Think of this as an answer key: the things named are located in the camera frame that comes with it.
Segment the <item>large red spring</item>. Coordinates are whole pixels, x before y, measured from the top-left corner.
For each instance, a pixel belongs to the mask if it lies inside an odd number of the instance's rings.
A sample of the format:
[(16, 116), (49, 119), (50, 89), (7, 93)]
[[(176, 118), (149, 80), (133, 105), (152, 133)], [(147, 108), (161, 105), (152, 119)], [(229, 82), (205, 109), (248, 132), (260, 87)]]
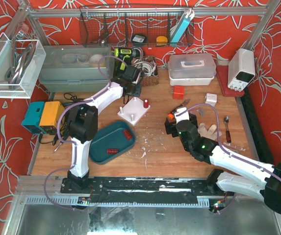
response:
[(149, 107), (149, 101), (148, 101), (147, 99), (144, 100), (144, 102), (143, 102), (143, 107), (144, 107), (145, 109), (147, 109), (147, 108)]

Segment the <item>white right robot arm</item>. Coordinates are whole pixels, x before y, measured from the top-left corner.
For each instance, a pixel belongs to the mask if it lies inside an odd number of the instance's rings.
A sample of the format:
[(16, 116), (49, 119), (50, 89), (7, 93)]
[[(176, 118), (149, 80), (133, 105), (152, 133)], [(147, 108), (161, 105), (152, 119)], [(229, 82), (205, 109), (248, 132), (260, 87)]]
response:
[(281, 163), (259, 162), (202, 137), (195, 115), (167, 118), (165, 129), (168, 135), (179, 137), (184, 150), (195, 160), (216, 166), (206, 180), (211, 193), (219, 190), (240, 193), (264, 202), (281, 214)]

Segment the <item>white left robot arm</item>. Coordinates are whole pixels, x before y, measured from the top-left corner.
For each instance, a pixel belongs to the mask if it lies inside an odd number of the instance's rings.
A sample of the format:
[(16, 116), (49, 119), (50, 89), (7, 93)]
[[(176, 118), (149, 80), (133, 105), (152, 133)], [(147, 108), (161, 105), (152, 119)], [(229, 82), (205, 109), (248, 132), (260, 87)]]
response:
[(69, 178), (82, 179), (89, 175), (89, 147), (98, 131), (99, 114), (121, 97), (139, 95), (143, 77), (141, 69), (128, 65), (122, 74), (111, 78), (99, 92), (71, 106), (67, 122), (72, 142)]

